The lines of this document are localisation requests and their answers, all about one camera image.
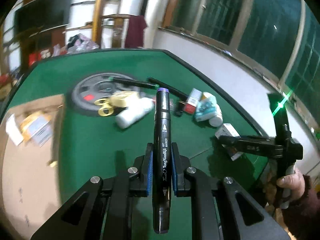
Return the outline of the maroon sleeve right forearm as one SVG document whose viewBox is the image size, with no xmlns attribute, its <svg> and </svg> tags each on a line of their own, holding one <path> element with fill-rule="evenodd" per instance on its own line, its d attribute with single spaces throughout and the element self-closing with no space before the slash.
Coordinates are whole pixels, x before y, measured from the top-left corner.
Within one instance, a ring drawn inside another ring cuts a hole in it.
<svg viewBox="0 0 320 240">
<path fill-rule="evenodd" d="M 319 239 L 319 194 L 304 175 L 304 192 L 283 210 L 284 223 L 296 239 Z"/>
</svg>

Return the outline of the person's right hand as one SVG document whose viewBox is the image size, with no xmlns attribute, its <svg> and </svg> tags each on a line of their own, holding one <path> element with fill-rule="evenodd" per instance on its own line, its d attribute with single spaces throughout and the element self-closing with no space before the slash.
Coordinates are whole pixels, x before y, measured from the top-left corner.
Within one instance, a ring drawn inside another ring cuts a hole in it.
<svg viewBox="0 0 320 240">
<path fill-rule="evenodd" d="M 291 191 L 290 200 L 298 200 L 305 192 L 305 179 L 298 168 L 295 168 L 293 174 L 286 175 L 277 180 L 277 186 Z"/>
</svg>

